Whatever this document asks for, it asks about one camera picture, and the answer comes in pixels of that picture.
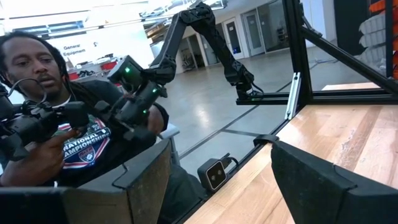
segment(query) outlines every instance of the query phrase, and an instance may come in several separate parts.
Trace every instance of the black robotic arm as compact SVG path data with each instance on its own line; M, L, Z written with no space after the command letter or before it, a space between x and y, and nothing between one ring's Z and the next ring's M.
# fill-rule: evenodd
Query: black robotic arm
M262 90L253 84L254 75L243 64L235 60L224 38L220 36L216 29L215 15L211 7L202 2L194 9L181 11L173 16L162 50L149 68L150 70L168 70L171 72L168 80L163 80L160 83L161 85L174 79L176 71L175 57L187 26L191 26L208 41L215 55L224 66L225 78L232 86L236 86L239 100L262 97ZM252 86L261 92L253 91Z

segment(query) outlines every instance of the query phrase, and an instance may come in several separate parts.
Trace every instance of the championship logo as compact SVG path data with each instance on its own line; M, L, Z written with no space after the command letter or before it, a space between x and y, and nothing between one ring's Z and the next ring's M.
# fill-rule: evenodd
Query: championship logo
M88 147L82 151L79 152L79 158L83 161L83 162L93 162L94 158L95 158L95 150L94 148Z
M89 115L89 120L87 133L84 136L65 142L63 147L64 169L92 166L110 142L110 129L100 119L92 115ZM65 133L70 128L69 124L62 124L58 127L55 135Z

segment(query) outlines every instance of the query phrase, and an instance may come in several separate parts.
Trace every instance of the red object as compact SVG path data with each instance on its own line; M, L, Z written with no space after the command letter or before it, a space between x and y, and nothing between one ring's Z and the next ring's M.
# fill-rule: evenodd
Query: red object
M102 70L112 70L112 68L114 68L116 66L116 64L118 64L117 62L110 62L110 63L106 63L101 65L101 69Z
M393 73L392 73L392 77L393 77L395 80L398 80L398 67L395 67L395 68L394 68L394 71L393 71Z
M393 0L392 2L393 6L397 6L398 5L398 0ZM380 0L376 3L371 4L371 6L369 7L369 10L371 12L379 12L379 11L383 11L386 9L386 1L385 0Z
M77 75L77 72L73 72L73 73L71 73L71 74L69 74L69 80L76 80L76 79L78 79L79 78L79 76Z

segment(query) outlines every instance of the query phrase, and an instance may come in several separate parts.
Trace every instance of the orange bins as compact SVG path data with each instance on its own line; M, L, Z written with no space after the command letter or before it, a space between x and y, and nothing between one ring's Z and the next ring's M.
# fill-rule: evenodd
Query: orange bins
M393 6L398 6L398 0L394 0L393 2ZM369 10L371 12L380 12L386 9L386 1L385 0L380 0L376 3L371 4L371 6L369 7Z

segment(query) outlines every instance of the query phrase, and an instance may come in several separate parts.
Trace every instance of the black metal frame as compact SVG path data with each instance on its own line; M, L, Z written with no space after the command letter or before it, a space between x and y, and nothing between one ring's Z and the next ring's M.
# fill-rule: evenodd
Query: black metal frame
M366 64L354 58L344 50L334 46L327 40L321 38L311 27L305 27L303 21L303 8L300 0L282 0L289 35L290 53L294 72L300 72L301 83L297 102L298 113L306 105L398 105L398 85L388 79L393 73L393 67L387 66L387 77L382 76ZM386 7L386 61L387 65L392 65L392 0L386 0L386 5L390 6L389 12ZM349 66L369 81L381 88L358 89L358 90L331 90L313 91L310 77L310 67L307 55L305 40L311 41L317 47L329 53L340 62ZM247 101L237 101L239 105L286 105L289 93L267 93L264 98ZM277 134L289 120L283 120L270 134ZM257 152L264 147L259 144L254 147L240 162L240 167L245 165ZM232 178L239 168L234 168L229 172ZM178 223L186 221L193 215L205 201L198 203L191 209Z
M392 0L391 6L391 21L387 23L386 30L392 31ZM287 23L287 30L290 40L290 52L292 54L292 63L294 72L300 72L302 81L300 87L300 94L298 99L299 108L305 105L346 105L346 104L397 104L398 102L398 85L382 76L379 72L375 71L365 63L354 58L349 53L341 50L340 48L329 43L327 40L321 38L316 32L312 31L311 27L305 27L303 20L303 8L299 0L283 0L285 18ZM335 91L313 91L311 86L310 71L308 69L308 57L305 40L311 41L320 49L330 54L340 62L352 68L369 81L375 83L381 89L362 89L362 90L335 90ZM392 50L390 54L386 55L387 64L392 65Z

